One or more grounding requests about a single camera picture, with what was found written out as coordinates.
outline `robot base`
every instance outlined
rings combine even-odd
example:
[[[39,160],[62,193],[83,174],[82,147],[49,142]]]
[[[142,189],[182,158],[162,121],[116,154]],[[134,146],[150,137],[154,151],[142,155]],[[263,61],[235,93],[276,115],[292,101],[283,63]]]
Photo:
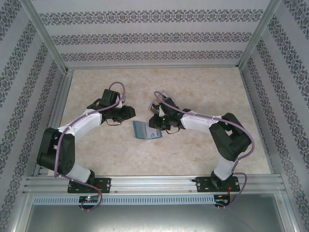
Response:
[[[110,193],[111,179],[110,178],[95,178],[95,173],[91,171],[88,184],[93,185],[101,190],[102,193]],[[68,186],[68,193],[98,193],[94,188],[78,184],[70,181]]]
[[[227,180],[221,181],[220,186],[216,187],[213,184],[213,177],[211,176],[199,176],[195,180],[192,180],[197,184],[197,192],[239,192],[239,182],[236,176],[230,176]]]

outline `floral border pattern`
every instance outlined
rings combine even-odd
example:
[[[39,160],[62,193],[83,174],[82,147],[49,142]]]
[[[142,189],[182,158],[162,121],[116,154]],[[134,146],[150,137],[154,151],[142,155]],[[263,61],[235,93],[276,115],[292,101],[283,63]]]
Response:
[[[264,67],[269,75],[269,79],[274,87],[274,91],[277,94],[278,101],[280,102],[287,123],[290,125],[292,135],[297,142],[297,147],[300,150],[300,154],[303,156],[303,161],[306,164],[306,168],[309,169],[309,139],[304,132],[304,128],[298,119],[298,115],[295,112],[295,108],[290,100],[289,94],[285,90],[284,83],[281,80],[274,61],[262,39],[260,39],[256,45],[256,49],[260,54]]]
[[[155,10],[40,13],[46,26],[108,23],[258,22],[262,9]]]
[[[259,119],[259,117],[258,117],[258,115],[257,115],[257,110],[256,110],[256,108],[255,108],[255,105],[254,105],[254,102],[253,102],[253,98],[252,98],[252,96],[251,96],[251,92],[250,92],[250,89],[249,89],[249,86],[248,86],[248,83],[247,83],[247,80],[246,80],[246,78],[245,78],[245,74],[244,74],[243,71],[241,71],[241,75],[242,75],[242,79],[243,79],[243,81],[244,81],[244,83],[245,83],[245,85],[246,85],[246,88],[247,88],[247,91],[248,91],[248,95],[249,95],[250,101],[251,101],[251,103],[252,103],[252,108],[253,108],[254,114],[255,114],[255,116],[256,116],[256,121],[257,121],[257,123],[258,123],[258,125],[259,125],[259,129],[260,129],[260,132],[261,132],[261,135],[262,135],[262,139],[263,139],[263,142],[264,142],[264,145],[265,145],[265,148],[266,148],[266,151],[267,151],[269,160],[270,160],[270,164],[271,164],[272,170],[274,171],[274,173],[276,173],[275,165],[273,164],[272,156],[271,156],[271,154],[270,154],[270,152],[269,152],[269,148],[268,148],[268,145],[267,145],[267,141],[266,141],[266,139],[265,139],[265,136],[264,136],[263,128],[262,128],[260,119]]]
[[[63,53],[65,62],[158,59],[239,59],[242,51],[154,51]]]
[[[20,151],[18,162],[14,170],[14,175],[12,176],[12,180],[10,182],[10,188],[7,191],[8,192],[7,195],[4,197],[4,204],[2,205],[2,209],[0,212],[0,231],[5,231],[8,225],[13,205],[16,201],[16,195],[20,187],[20,182],[25,172],[29,156],[31,155],[33,141],[35,140],[35,136],[39,128],[44,113],[45,105],[51,87],[53,85],[53,81],[55,79],[57,70],[58,70],[57,64],[55,63],[55,61],[53,61],[49,69],[47,78],[45,80],[44,86],[42,88],[42,92],[38,100],[37,107],[33,114],[32,121],[30,123],[29,130],[25,138],[25,142],[23,144],[23,148]]]
[[[279,157],[282,162],[282,167],[284,169],[284,172],[287,176],[289,185],[291,186],[291,190],[293,191],[293,196],[295,199],[296,204],[298,205],[298,210],[301,214],[301,218],[304,221],[304,225],[306,230],[309,230],[309,205],[307,199],[305,199],[305,192],[302,189],[302,185],[299,183],[299,177],[297,176],[296,168],[291,161],[291,155],[289,154],[289,151],[286,148],[284,138],[282,136],[282,133],[280,131],[280,128],[277,123],[277,119],[274,116],[273,109],[270,105],[269,98],[266,94],[264,85],[262,83],[260,74],[256,68],[256,65],[254,63],[254,60],[252,57],[249,58],[247,62],[247,67],[251,74],[251,79],[253,80],[255,89],[258,93],[258,98],[260,100],[260,103],[263,107],[265,117],[268,122],[269,130],[271,132],[271,135],[274,140],[274,144],[277,147],[277,152],[279,154]],[[244,78],[246,87],[249,92],[248,84],[246,78]]]
[[[20,69],[22,61],[25,59],[26,53],[32,44],[34,36],[37,31],[33,26],[32,22],[29,21],[26,28],[24,29],[22,36],[18,40],[12,55],[7,62],[7,66],[4,68],[4,71],[0,76],[0,108],[2,107],[2,103],[6,100],[6,96],[8,95],[9,90],[11,89],[11,85],[13,84],[13,80],[15,80],[17,72]]]
[[[251,32],[171,32],[54,35],[56,45],[248,42]]]
[[[305,37],[309,40],[309,7],[303,0],[284,0],[285,6],[289,12],[294,16],[294,20],[303,30]]]
[[[8,159],[11,152],[11,147],[13,146],[13,142],[16,139],[20,124],[25,115],[30,98],[35,88],[35,84],[39,78],[47,54],[48,49],[45,44],[42,44],[29,72],[23,90],[21,91],[21,94],[18,98],[18,102],[16,103],[16,107],[14,108],[14,112],[12,114],[12,118],[10,119],[9,125],[6,127],[7,130],[4,132],[2,144],[0,145],[0,174],[3,173],[3,169],[6,165],[6,160]]]
[[[304,96],[307,106],[309,107],[309,74],[306,70],[303,62],[299,58],[296,50],[292,46],[289,37],[283,30],[282,25],[278,21],[277,17],[274,16],[269,25],[268,29],[275,39],[281,54],[284,57],[285,63],[288,65],[293,78]]]
[[[11,27],[18,12],[21,9],[19,0],[7,0],[0,10],[0,41],[3,40],[6,32]]]

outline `metal grille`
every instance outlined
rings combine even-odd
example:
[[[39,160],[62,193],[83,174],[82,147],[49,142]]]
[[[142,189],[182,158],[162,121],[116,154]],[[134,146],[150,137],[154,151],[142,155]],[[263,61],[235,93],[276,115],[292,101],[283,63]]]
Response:
[[[33,205],[77,205],[79,196],[37,196]],[[101,205],[214,204],[213,195],[103,196]]]

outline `patterned wallpaper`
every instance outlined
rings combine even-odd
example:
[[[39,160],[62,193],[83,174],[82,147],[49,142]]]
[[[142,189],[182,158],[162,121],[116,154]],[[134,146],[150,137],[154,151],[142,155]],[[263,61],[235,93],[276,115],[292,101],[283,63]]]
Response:
[[[83,0],[33,1],[71,68],[236,65],[268,3],[269,0],[89,0],[87,4]]]
[[[283,0],[242,70],[276,173],[309,231],[309,7]]]
[[[0,0],[0,232],[32,175],[62,79],[18,0]]]

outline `marble floor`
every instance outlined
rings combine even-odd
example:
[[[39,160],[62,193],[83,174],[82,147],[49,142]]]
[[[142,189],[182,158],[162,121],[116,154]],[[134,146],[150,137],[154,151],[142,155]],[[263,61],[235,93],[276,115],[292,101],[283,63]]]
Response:
[[[233,113],[256,143],[236,171],[270,173],[238,68],[75,70],[61,125],[82,114],[114,81],[125,85],[125,104],[136,116],[117,127],[104,123],[78,142],[77,162],[96,175],[198,175],[215,168],[219,153],[209,134],[181,130],[173,135],[164,131],[162,138],[149,141],[135,138],[132,121],[151,118],[148,106],[156,90],[173,96],[181,109]],[[122,92],[121,86],[112,89]]]

